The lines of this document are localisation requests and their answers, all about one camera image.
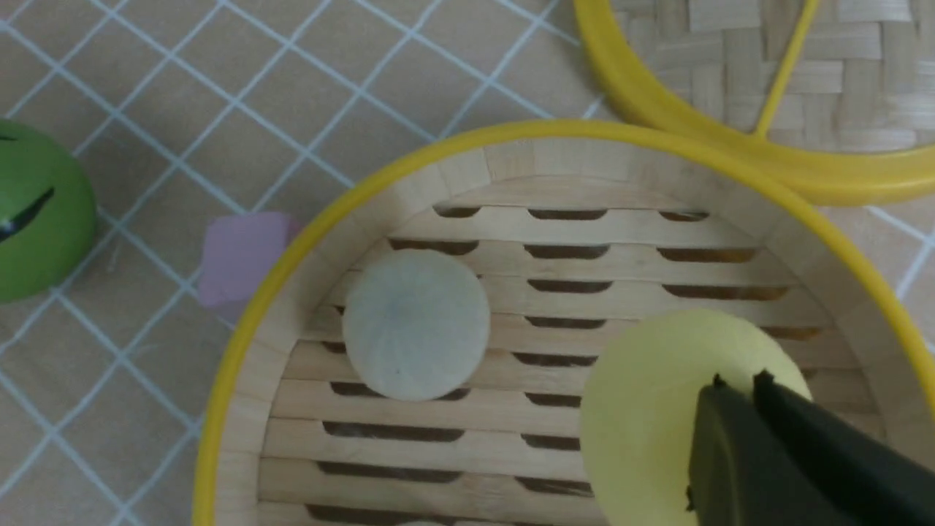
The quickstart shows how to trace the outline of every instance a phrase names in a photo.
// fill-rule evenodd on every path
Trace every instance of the yellow handle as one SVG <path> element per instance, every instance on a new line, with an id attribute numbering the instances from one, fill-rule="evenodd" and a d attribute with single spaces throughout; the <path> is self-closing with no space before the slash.
<path id="1" fill-rule="evenodd" d="M 766 104 L 763 105 L 763 111 L 760 113 L 760 120 L 756 123 L 754 137 L 764 139 L 766 132 L 770 130 L 773 117 L 776 116 L 776 110 L 783 99 L 785 86 L 792 77 L 792 70 L 796 67 L 798 56 L 802 53 L 802 45 L 805 44 L 805 37 L 812 26 L 812 20 L 815 18 L 815 12 L 818 11 L 818 4 L 821 0 L 805 0 L 805 7 L 802 8 L 802 14 L 798 17 L 795 29 L 792 31 L 792 37 L 789 39 L 789 45 L 785 48 L 785 56 L 779 64 L 779 70 L 776 71 L 776 80 L 773 81 L 770 88 L 770 94 L 766 98 Z"/>

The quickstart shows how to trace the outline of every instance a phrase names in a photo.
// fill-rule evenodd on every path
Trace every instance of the bamboo steamer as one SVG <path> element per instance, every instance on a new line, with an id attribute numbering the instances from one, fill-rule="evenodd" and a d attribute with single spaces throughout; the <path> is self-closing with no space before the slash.
<path id="1" fill-rule="evenodd" d="M 469 265 L 493 311 L 480 368 L 431 402 L 368 391 L 341 342 L 360 270 L 412 247 Z M 935 466 L 924 342 L 808 204 L 690 139 L 510 124 L 397 161 L 290 247 L 224 357 L 194 524 L 602 525 L 578 442 L 589 367 L 637 320 L 694 307 L 764 328 L 818 403 Z"/>
<path id="2" fill-rule="evenodd" d="M 800 52 L 752 137 L 803 8 Z M 578 0 L 611 101 L 747 157 L 806 198 L 863 204 L 935 189 L 935 3 Z"/>

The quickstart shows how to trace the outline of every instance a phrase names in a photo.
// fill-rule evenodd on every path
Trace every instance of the green toy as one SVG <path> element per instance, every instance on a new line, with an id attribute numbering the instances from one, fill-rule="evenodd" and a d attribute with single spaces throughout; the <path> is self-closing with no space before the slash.
<path id="1" fill-rule="evenodd" d="M 0 119 L 0 303 L 57 285 L 88 254 L 94 192 L 67 150 Z"/>

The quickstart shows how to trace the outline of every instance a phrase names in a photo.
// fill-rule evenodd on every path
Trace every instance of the pink cube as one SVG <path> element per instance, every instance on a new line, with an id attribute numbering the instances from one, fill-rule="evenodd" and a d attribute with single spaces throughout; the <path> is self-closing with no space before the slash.
<path id="1" fill-rule="evenodd" d="M 235 323 L 301 226 L 280 212 L 229 215 L 205 235 L 198 300 Z"/>

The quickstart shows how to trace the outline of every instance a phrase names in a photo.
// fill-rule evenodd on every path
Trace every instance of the woven bamboo surface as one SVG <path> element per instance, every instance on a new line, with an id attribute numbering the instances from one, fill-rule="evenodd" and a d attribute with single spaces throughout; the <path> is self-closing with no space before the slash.
<path id="1" fill-rule="evenodd" d="M 614 0 L 634 52 L 674 94 L 754 129 L 801 0 Z M 769 131 L 828 152 L 935 142 L 935 2 L 822 0 Z"/>

